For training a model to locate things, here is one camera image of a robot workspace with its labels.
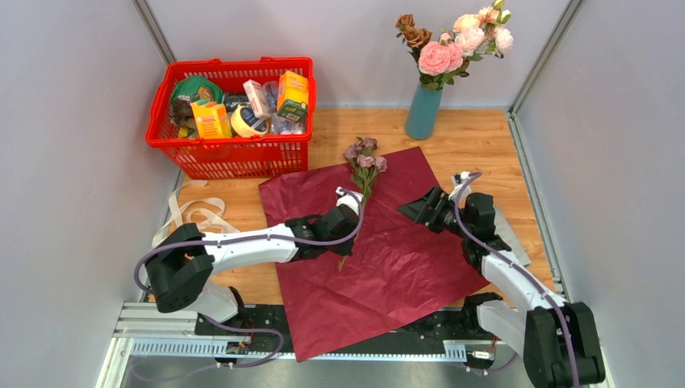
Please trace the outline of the dark red wrapping paper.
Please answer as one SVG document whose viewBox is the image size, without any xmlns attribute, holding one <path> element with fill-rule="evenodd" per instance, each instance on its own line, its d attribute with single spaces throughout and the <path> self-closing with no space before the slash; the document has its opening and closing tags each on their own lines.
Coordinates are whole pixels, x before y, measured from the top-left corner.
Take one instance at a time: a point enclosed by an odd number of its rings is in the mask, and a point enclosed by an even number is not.
<svg viewBox="0 0 685 388">
<path fill-rule="evenodd" d="M 435 234 L 398 211 L 438 183 L 422 150 L 386 159 L 351 257 L 326 252 L 276 268 L 299 361 L 398 329 L 487 286 L 458 236 Z"/>
</svg>

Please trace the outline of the mauve flower stem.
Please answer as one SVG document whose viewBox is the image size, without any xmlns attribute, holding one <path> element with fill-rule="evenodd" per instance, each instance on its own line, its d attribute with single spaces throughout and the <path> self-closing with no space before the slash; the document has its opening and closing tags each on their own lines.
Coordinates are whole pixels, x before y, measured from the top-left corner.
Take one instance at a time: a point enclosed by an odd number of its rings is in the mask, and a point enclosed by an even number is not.
<svg viewBox="0 0 685 388">
<path fill-rule="evenodd" d="M 388 169 L 387 159 L 376 155 L 377 150 L 378 140 L 374 137 L 357 137 L 343 153 L 352 170 L 351 180 L 364 197 L 364 205 L 372 194 L 376 178 Z"/>
</svg>

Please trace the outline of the white printed ribbon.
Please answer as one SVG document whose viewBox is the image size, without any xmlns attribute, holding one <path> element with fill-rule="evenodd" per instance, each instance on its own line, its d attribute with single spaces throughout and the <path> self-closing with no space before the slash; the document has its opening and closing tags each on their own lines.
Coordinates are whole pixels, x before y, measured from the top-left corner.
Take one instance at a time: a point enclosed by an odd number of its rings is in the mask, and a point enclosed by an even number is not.
<svg viewBox="0 0 685 388">
<path fill-rule="evenodd" d="M 237 228 L 230 225 L 223 218 L 226 204 L 218 197 L 204 197 L 198 200 L 187 201 L 182 205 L 179 204 L 179 193 L 183 188 L 188 186 L 204 187 L 207 184 L 207 180 L 189 180 L 170 194 L 168 198 L 168 210 L 170 214 L 161 228 L 153 236 L 152 248 L 157 247 L 167 237 L 170 227 L 179 227 L 187 223 L 192 223 L 192 217 L 195 214 L 199 214 L 204 218 L 198 225 L 200 231 L 216 231 L 217 233 L 223 234 L 238 232 Z"/>
</svg>

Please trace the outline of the pink flower stem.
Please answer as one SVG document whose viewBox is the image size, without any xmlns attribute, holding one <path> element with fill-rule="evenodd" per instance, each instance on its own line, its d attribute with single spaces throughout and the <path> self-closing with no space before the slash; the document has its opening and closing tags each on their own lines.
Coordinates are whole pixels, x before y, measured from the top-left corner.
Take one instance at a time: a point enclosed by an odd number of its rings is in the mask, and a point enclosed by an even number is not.
<svg viewBox="0 0 685 388">
<path fill-rule="evenodd" d="M 417 65 L 421 88 L 441 91 L 446 85 L 454 85 L 464 72 L 464 50 L 452 34 L 443 33 L 420 50 Z"/>
</svg>

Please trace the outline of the pink flower bouquet brown wrap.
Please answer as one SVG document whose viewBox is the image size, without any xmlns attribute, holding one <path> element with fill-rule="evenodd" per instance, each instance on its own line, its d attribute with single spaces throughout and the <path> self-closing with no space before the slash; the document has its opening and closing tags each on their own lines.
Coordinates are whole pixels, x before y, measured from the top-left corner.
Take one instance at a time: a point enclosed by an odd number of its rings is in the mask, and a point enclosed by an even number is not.
<svg viewBox="0 0 685 388">
<path fill-rule="evenodd" d="M 443 33 L 452 34 L 464 50 L 464 72 L 461 74 L 464 75 L 468 64 L 487 55 L 502 59 L 512 50 L 514 37 L 506 27 L 511 12 L 505 4 L 504 1 L 493 1 L 475 14 L 463 14 L 456 19 L 451 30 L 440 32 L 437 38 L 431 31 L 417 27 L 412 14 L 401 15 L 395 23 L 396 37 L 409 48 L 409 54 L 417 65 L 419 52 L 427 43 L 438 40 Z"/>
</svg>

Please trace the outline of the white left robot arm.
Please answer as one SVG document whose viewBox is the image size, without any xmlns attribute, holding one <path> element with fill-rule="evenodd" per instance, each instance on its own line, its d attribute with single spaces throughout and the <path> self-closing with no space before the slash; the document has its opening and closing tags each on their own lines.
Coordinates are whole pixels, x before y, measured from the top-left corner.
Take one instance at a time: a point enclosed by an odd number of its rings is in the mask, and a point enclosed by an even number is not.
<svg viewBox="0 0 685 388">
<path fill-rule="evenodd" d="M 247 314 L 237 292 L 212 276 L 256 264 L 285 264 L 325 253 L 351 254 L 363 210 L 338 204 L 326 214 L 293 218 L 264 230 L 235 234 L 202 233 L 195 223 L 179 227 L 136 266 L 149 279 L 158 312 L 194 311 L 216 321 L 228 335 L 244 330 Z"/>
</svg>

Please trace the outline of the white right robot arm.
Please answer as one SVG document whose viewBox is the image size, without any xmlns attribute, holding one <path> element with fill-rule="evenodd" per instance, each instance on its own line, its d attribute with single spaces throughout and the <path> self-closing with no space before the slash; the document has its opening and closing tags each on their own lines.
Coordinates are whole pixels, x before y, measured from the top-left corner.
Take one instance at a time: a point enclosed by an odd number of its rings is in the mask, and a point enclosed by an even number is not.
<svg viewBox="0 0 685 388">
<path fill-rule="evenodd" d="M 595 317 L 583 302 L 568 302 L 535 278 L 500 237 L 492 196 L 474 192 L 458 206 L 457 195 L 439 187 L 398 207 L 429 230 L 462 239 L 464 257 L 479 275 L 505 294 L 477 295 L 460 317 L 463 332 L 478 339 L 487 332 L 523 359 L 535 387 L 580 387 L 604 382 L 606 369 Z"/>
</svg>

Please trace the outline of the teal ceramic vase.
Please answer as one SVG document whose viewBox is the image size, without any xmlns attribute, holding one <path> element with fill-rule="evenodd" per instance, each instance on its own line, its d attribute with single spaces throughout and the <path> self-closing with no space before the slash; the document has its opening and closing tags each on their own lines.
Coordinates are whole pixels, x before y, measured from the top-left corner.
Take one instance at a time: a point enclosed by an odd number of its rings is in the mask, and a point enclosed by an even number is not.
<svg viewBox="0 0 685 388">
<path fill-rule="evenodd" d="M 432 136 L 442 94 L 442 90 L 429 91 L 421 85 L 417 86 L 405 123 L 405 131 L 409 137 L 426 140 Z"/>
</svg>

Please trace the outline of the blue razor blister package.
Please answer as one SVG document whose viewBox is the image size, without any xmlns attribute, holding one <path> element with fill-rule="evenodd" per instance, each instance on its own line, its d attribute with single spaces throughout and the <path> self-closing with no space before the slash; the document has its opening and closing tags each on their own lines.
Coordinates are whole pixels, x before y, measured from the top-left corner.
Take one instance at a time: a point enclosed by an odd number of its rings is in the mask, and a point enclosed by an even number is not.
<svg viewBox="0 0 685 388">
<path fill-rule="evenodd" d="M 523 244 L 519 241 L 515 232 L 511 228 L 511 225 L 505 218 L 502 210 L 495 205 L 495 231 L 501 237 L 501 239 L 511 248 L 511 251 L 516 255 L 517 260 L 524 266 L 528 267 L 532 261 L 526 252 Z"/>
</svg>

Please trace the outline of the red plastic shopping basket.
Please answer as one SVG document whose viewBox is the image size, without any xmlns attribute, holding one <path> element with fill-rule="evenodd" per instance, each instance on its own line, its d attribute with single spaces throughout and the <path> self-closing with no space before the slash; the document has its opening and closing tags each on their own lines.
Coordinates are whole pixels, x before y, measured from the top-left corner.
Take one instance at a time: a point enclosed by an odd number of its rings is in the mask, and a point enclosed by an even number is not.
<svg viewBox="0 0 685 388">
<path fill-rule="evenodd" d="M 170 97 L 173 89 L 185 78 L 203 76 L 223 91 L 238 93 L 249 79 L 260 83 L 276 81 L 288 70 L 309 81 L 309 108 L 304 133 L 216 140 L 179 137 L 179 127 L 169 117 Z M 305 171 L 308 168 L 316 99 L 314 62 L 310 57 L 177 61 L 167 66 L 165 77 L 154 96 L 145 141 L 149 147 L 163 152 L 192 179 L 260 178 Z"/>
</svg>

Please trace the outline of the clear plastic bottle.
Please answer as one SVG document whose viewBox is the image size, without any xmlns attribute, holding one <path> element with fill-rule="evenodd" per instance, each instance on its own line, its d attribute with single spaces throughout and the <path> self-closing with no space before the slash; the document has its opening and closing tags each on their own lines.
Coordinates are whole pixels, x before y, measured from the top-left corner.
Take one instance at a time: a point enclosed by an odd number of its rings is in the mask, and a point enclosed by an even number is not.
<svg viewBox="0 0 685 388">
<path fill-rule="evenodd" d="M 263 84 L 263 93 L 266 97 L 267 104 L 271 113 L 270 120 L 270 135 L 289 135 L 289 134 L 304 134 L 305 120 L 300 122 L 292 122 L 280 117 L 276 114 L 278 102 L 278 82 L 270 81 Z"/>
</svg>

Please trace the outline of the yellow tape roll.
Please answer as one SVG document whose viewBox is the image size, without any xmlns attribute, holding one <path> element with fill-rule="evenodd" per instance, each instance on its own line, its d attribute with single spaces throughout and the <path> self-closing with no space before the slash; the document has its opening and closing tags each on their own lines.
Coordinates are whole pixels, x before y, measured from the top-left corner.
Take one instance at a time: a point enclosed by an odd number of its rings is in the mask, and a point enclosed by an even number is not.
<svg viewBox="0 0 685 388">
<path fill-rule="evenodd" d="M 236 137 L 264 137 L 270 129 L 268 119 L 258 118 L 245 104 L 238 105 L 231 113 L 229 123 Z"/>
</svg>

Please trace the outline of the orange green box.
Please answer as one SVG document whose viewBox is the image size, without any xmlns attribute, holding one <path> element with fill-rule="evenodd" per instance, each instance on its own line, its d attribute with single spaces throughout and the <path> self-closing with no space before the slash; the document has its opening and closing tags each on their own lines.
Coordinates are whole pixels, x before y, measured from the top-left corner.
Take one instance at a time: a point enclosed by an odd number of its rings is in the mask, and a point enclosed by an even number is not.
<svg viewBox="0 0 685 388">
<path fill-rule="evenodd" d="M 301 122 L 309 110 L 309 81 L 291 70 L 279 77 L 276 115 Z"/>
</svg>

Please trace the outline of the white small box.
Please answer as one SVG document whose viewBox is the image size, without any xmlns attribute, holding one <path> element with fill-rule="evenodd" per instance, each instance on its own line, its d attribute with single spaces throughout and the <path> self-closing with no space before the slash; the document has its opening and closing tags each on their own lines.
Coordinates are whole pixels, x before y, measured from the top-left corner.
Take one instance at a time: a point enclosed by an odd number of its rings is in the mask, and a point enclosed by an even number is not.
<svg viewBox="0 0 685 388">
<path fill-rule="evenodd" d="M 269 119 L 271 108 L 264 93 L 263 85 L 252 79 L 245 81 L 242 85 L 255 116 L 260 119 Z"/>
</svg>

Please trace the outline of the orange juice carton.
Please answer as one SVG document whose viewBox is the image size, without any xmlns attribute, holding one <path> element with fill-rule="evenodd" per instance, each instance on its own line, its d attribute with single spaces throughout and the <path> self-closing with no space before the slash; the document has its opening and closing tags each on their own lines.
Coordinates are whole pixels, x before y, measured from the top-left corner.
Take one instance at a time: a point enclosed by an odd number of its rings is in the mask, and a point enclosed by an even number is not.
<svg viewBox="0 0 685 388">
<path fill-rule="evenodd" d="M 223 103 L 200 99 L 191 103 L 198 137 L 203 139 L 231 138 L 229 115 Z"/>
</svg>

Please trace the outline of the green snack bag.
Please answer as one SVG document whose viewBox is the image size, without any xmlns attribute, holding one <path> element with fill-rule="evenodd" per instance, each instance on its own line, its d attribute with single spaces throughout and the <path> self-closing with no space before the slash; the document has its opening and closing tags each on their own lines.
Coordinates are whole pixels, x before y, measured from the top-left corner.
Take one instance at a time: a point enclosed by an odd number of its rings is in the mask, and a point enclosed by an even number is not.
<svg viewBox="0 0 685 388">
<path fill-rule="evenodd" d="M 223 90 L 214 82 L 203 76 L 191 76 L 179 81 L 174 87 L 170 100 L 181 99 L 189 103 L 206 99 L 220 102 Z"/>
</svg>

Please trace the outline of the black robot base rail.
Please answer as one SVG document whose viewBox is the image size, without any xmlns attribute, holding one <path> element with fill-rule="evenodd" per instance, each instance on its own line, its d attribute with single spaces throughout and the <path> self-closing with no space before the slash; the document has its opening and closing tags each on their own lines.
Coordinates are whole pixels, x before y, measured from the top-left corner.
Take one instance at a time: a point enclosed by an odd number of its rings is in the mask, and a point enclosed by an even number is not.
<svg viewBox="0 0 685 388">
<path fill-rule="evenodd" d="M 241 334 L 214 327 L 197 313 L 158 312 L 153 303 L 127 302 L 114 330 L 116 338 L 133 340 L 136 356 L 208 356 L 258 360 L 296 357 L 282 305 L 249 305 L 244 327 L 266 327 L 282 333 Z M 318 356 L 320 361 L 492 361 L 508 358 L 506 343 L 470 325 L 461 308 L 444 308 L 410 325 Z"/>
</svg>

